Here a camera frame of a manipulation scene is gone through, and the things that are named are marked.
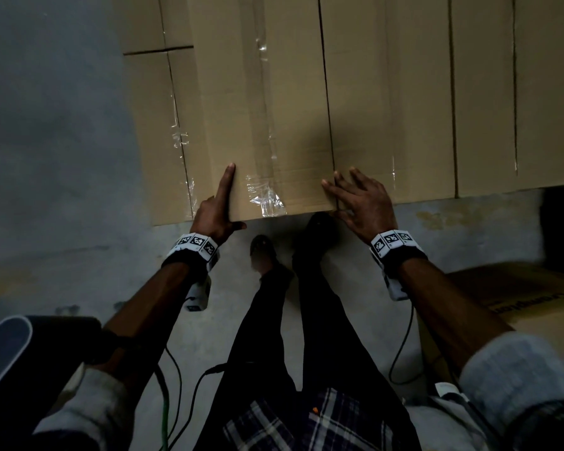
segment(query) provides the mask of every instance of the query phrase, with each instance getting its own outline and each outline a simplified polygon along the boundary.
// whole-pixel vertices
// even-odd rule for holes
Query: leg
[[[261,287],[234,339],[228,368],[215,393],[196,449],[226,448],[223,426],[261,397],[292,427],[296,388],[286,371],[280,335],[282,307],[291,278],[292,273],[279,263],[263,275]]]
[[[323,276],[320,260],[335,240],[336,226],[328,215],[318,215],[303,236],[308,243],[301,247],[308,247],[309,253],[300,248],[293,256],[305,335],[303,391],[334,388],[378,413],[394,433],[415,437],[407,410],[378,371]]]

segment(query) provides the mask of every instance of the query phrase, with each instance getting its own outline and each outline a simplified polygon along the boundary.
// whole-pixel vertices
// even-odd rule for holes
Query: concrete floor
[[[188,224],[151,227],[123,67],[108,0],[0,0],[0,319],[14,313],[79,314],[103,322],[158,268]],[[540,192],[531,190],[397,206],[431,260],[449,272],[542,257]],[[248,244],[272,236],[283,262],[308,215],[248,222],[222,248],[209,308],[182,313],[170,339],[184,382],[181,422],[196,380],[226,360],[259,285]],[[366,247],[342,228],[326,255],[331,286],[383,373],[408,323],[408,303],[392,303]],[[286,364],[301,386],[302,329],[296,284],[282,334]],[[172,397],[173,364],[161,362]],[[414,326],[396,372],[421,369]],[[219,376],[203,380],[194,418],[177,449],[194,444]],[[423,381],[400,395],[423,393]],[[162,400],[151,380],[137,411],[133,450],[158,448]]]

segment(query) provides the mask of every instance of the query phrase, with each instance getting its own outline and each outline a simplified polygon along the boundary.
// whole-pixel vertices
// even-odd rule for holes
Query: forearm
[[[513,330],[462,293],[428,260],[407,260],[398,274],[443,355],[458,371],[489,341]]]
[[[135,403],[180,313],[192,283],[189,273],[184,263],[165,265],[105,325],[105,329],[121,337],[132,337],[134,344],[132,348],[117,349],[109,361],[94,368],[120,380]]]

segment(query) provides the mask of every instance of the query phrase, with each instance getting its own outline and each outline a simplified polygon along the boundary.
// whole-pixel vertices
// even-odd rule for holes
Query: black pants
[[[280,324],[288,276],[284,269],[275,268],[262,278],[236,334],[228,359],[230,368],[219,383],[195,449],[229,448],[223,426],[261,397],[299,438],[303,419],[311,409],[309,399],[327,388],[360,401],[386,421],[395,435],[417,442],[406,409],[361,344],[319,264],[295,263],[294,269],[305,336],[303,392],[296,392],[284,363]]]

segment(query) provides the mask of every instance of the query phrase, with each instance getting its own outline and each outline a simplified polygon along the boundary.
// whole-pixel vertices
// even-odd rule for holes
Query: stack of cardboard boxes
[[[113,0],[153,224],[564,184],[564,0]]]

